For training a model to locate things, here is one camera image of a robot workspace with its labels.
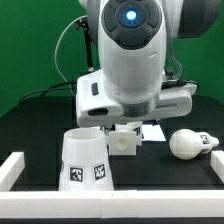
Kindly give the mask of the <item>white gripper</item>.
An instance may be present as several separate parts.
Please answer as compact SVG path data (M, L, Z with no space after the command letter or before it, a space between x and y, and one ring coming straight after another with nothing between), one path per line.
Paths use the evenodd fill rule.
M109 96L112 84L106 84L101 71L85 75L77 81L76 116L80 127L112 126L139 121L153 121L187 115L192 109L195 83L171 80L162 90L152 94L146 90L125 94L125 102L116 91Z

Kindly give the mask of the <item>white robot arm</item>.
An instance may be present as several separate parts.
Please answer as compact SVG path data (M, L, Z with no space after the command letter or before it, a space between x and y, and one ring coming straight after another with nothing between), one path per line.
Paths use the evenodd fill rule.
M78 0L87 11L100 69L77 80L81 127L184 116L194 84L165 79L174 38L197 38L216 21L221 0Z

